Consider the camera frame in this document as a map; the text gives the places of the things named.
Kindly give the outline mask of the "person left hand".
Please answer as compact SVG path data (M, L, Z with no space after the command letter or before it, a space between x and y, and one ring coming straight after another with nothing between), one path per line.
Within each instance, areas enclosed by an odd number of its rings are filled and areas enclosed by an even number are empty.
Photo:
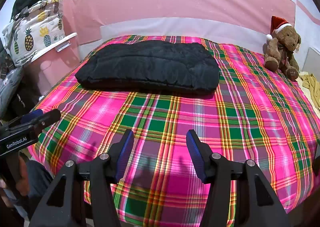
M13 192L15 198L28 195L30 188L27 166L19 154L1 159L1 189Z

